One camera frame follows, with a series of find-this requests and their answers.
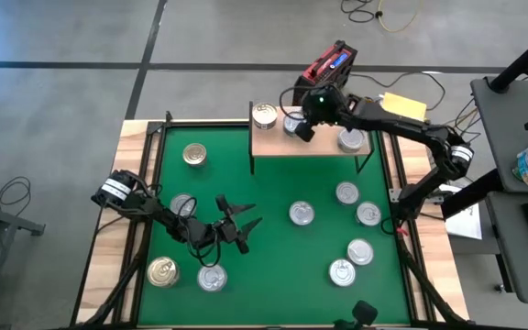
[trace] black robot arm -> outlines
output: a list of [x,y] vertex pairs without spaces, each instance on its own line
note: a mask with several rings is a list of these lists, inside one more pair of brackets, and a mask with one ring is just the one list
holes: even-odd
[[435,167],[418,183],[405,186],[394,206],[397,221],[414,219],[427,195],[442,183],[462,178],[474,156],[469,144],[449,126],[429,125],[385,111],[379,103],[355,95],[344,96],[333,84],[312,88],[302,99],[304,120],[295,133],[305,141],[319,124],[338,125],[347,130],[383,131],[425,144]]
[[[240,253],[248,253],[248,234],[262,220],[261,218],[256,219],[239,229],[235,215],[255,205],[232,205],[227,202],[224,195],[218,195],[215,198],[217,207],[224,213],[224,216],[212,223],[205,224],[199,221],[193,215],[193,211],[185,216],[181,215],[179,210],[175,214],[162,205],[160,199],[155,196],[141,178],[128,170],[115,170],[97,193],[91,197],[91,200],[102,207],[116,210],[120,215],[130,220],[149,219],[161,223],[166,227],[166,232],[172,239],[186,243],[189,252],[199,259],[204,266],[206,265],[203,258],[208,252],[202,254],[201,250],[217,246],[217,259],[211,264],[214,265],[219,260],[219,244],[222,241],[226,243],[235,242]],[[196,200],[193,197],[187,200],[181,209],[190,203],[194,209]]]

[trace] green table surface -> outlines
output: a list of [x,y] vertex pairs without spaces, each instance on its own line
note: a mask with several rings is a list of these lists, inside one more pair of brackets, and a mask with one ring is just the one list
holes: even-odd
[[[191,168],[182,160],[190,143],[207,148],[204,167]],[[228,276],[220,292],[203,291],[197,284],[199,262],[184,244],[173,241],[164,227],[154,223],[148,263],[158,257],[173,258],[181,278],[168,289],[146,279],[140,305],[140,325],[330,325],[352,320],[351,310],[364,300],[379,310],[375,324],[408,324],[401,269],[393,236],[379,226],[357,223],[356,206],[336,200],[342,181],[354,182],[362,201],[375,203],[382,217],[389,216],[387,187],[380,150],[356,174],[350,157],[256,159],[250,175],[248,128],[169,128],[160,183],[160,199],[169,205],[178,193],[198,200],[196,216],[204,222],[220,219],[215,197],[223,193],[234,204],[257,206],[237,218],[238,224],[262,216],[250,234],[250,252],[241,255],[235,244],[222,245],[221,266]],[[297,226],[288,216],[289,206],[309,202],[315,219]],[[347,244],[366,239],[374,248],[367,266],[356,266],[356,281],[335,286],[329,265],[347,257]]]

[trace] paper sheet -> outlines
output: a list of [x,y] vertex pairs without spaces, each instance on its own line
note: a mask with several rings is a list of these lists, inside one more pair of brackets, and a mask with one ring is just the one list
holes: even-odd
[[[444,192],[457,193],[461,188],[442,184],[439,186]],[[447,234],[461,237],[482,239],[482,227],[480,226],[480,210],[475,203],[462,212],[445,220]]]

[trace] yellow sponge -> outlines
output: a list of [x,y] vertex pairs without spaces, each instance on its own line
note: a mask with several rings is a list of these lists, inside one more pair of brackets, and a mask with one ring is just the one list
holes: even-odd
[[382,100],[384,110],[412,119],[424,121],[427,104],[408,99],[393,93],[385,93]]

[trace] gray concrete floor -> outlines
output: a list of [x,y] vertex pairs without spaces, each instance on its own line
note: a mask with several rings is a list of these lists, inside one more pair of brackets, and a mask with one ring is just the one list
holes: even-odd
[[[140,62],[158,0],[0,0],[0,61]],[[368,5],[376,9],[378,1]],[[387,22],[410,18],[414,1],[385,2]],[[151,61],[288,63],[312,61],[336,39],[358,49],[358,65],[505,66],[528,47],[528,1],[425,0],[416,21],[389,34],[353,24],[332,0],[170,0]],[[368,73],[387,83],[398,73]],[[19,233],[0,284],[0,325],[67,325],[81,283],[98,208],[89,196],[109,172],[136,70],[0,69],[0,187],[32,180],[24,216],[45,236]],[[277,102],[297,71],[149,71],[135,118],[246,117],[248,101]],[[483,74],[437,74],[445,100],[428,116],[453,119]],[[385,89],[363,78],[347,89]],[[432,105],[428,78],[403,78],[389,91]],[[482,132],[481,124],[474,131]],[[493,167],[486,136],[473,143],[468,176]],[[462,256],[457,267],[472,318],[528,327],[528,305],[492,292],[493,258]]]

